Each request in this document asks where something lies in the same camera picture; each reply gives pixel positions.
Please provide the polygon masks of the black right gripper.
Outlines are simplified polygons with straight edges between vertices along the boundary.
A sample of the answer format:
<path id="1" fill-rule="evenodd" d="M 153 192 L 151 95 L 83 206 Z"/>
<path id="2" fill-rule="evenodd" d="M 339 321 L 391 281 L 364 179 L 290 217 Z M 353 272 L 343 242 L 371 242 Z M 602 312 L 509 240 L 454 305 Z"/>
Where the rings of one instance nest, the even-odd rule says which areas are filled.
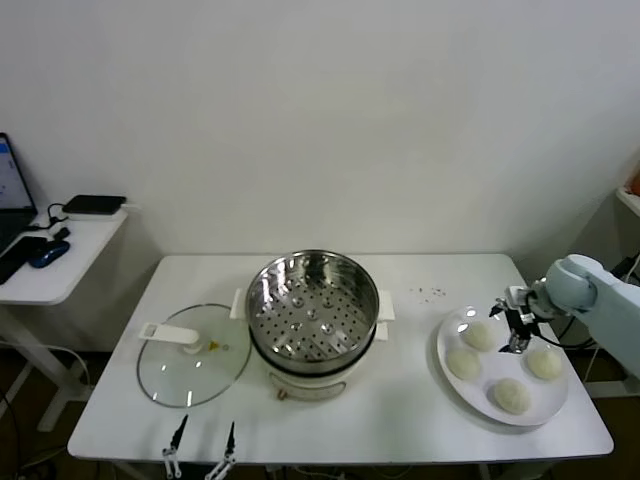
<path id="1" fill-rule="evenodd" d="M 529 287 L 509 286 L 505 298 L 497 298 L 491 307 L 489 316 L 495 317 L 505 312 L 510 330 L 507 343 L 499 349 L 500 353 L 522 354 L 528 347 L 530 335 L 540 335 L 540 318 L 533 310 L 537 293 Z"/>

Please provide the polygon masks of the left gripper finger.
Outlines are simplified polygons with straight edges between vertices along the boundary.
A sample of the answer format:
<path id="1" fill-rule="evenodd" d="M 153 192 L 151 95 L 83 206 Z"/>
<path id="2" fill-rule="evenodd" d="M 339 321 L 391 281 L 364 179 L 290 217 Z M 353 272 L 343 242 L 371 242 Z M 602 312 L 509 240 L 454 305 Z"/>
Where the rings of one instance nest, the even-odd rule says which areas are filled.
<path id="1" fill-rule="evenodd" d="M 207 480 L 224 480 L 227 477 L 236 463 L 234 456 L 235 445 L 235 423 L 232 423 L 227 437 L 224 456 L 207 474 Z"/>
<path id="2" fill-rule="evenodd" d="M 177 452 L 184 434 L 184 430 L 188 421 L 189 415 L 186 414 L 179 425 L 174 431 L 170 440 L 169 446 L 162 450 L 162 459 L 165 468 L 166 476 L 181 476 L 182 471 L 177 458 Z"/>

